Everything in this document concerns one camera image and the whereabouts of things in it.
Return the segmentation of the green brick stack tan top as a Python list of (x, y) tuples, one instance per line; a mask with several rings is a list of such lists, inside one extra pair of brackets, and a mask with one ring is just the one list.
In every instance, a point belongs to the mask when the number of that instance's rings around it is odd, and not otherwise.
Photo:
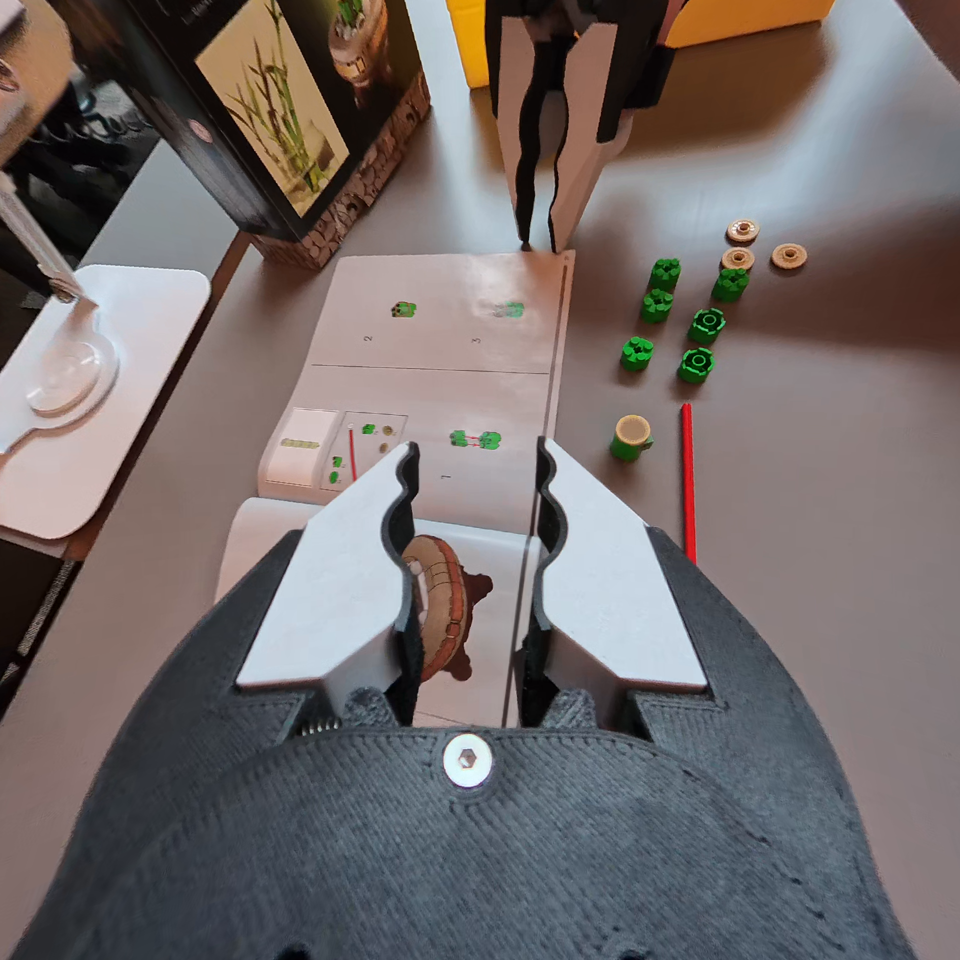
[(625, 414), (614, 426), (608, 450), (621, 462), (635, 462), (653, 443), (649, 421), (639, 414)]

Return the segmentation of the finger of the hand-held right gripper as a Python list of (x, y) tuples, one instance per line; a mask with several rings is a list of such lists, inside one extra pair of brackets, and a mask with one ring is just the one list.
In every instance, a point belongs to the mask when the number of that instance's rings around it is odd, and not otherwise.
[(566, 127), (555, 159), (555, 195), (549, 211), (553, 252), (570, 245), (604, 166), (621, 154), (632, 129), (632, 111), (614, 114), (614, 138), (598, 141), (598, 128), (618, 26), (595, 23), (567, 54), (562, 92)]
[(497, 127), (513, 218), (521, 245), (528, 246), (541, 154), (541, 115), (555, 87), (565, 41), (539, 38), (524, 18), (500, 18)]

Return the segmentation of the black bamboo picture box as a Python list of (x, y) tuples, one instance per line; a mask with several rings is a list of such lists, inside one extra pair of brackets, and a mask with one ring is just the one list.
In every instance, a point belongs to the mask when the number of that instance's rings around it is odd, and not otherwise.
[(118, 2), (128, 91), (267, 259), (322, 270), (430, 110), (403, 1)]

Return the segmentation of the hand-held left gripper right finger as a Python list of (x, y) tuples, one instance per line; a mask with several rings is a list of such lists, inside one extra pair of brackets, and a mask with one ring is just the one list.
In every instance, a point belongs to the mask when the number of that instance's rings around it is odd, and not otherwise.
[(519, 722), (541, 724), (560, 690), (585, 690), (602, 727), (633, 690), (704, 694), (707, 676), (649, 525), (552, 438), (536, 444), (530, 624)]

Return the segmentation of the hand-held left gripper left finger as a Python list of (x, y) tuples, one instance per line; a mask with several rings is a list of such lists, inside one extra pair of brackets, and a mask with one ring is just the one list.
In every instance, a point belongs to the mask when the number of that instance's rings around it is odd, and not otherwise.
[(342, 714), (354, 690), (388, 696), (414, 719), (424, 666), (415, 578), (420, 450), (390, 451), (303, 528), (236, 682), (241, 690), (318, 690)]

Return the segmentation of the red thin rod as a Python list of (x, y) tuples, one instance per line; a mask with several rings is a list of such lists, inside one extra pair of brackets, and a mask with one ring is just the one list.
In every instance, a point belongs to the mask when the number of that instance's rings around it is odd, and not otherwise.
[(692, 406), (684, 402), (679, 410), (681, 505), (683, 549), (694, 565), (698, 563), (697, 514), (695, 498)]

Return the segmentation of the white stand base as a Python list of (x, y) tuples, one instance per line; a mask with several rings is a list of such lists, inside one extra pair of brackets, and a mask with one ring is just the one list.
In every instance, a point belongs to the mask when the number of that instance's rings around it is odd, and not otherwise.
[(2, 367), (1, 524), (68, 538), (100, 507), (210, 298), (196, 270), (91, 265)]

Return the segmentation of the yellow plastic bin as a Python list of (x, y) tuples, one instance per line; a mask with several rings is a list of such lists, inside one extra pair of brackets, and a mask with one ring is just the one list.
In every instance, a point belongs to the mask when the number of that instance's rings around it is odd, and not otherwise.
[[(467, 86), (489, 85), (484, 1), (447, 1)], [(745, 37), (826, 18), (833, 1), (671, 1), (657, 42), (672, 49)]]

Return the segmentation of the building instruction booklet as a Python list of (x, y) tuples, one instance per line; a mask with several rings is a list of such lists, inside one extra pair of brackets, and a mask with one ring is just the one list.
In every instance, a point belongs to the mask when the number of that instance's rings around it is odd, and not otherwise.
[(452, 548), (472, 606), (414, 725), (514, 725), (512, 662), (539, 547), (537, 441), (555, 431), (574, 264), (570, 251), (342, 259), (256, 495), (231, 523), (214, 598), (413, 441), (416, 533)]

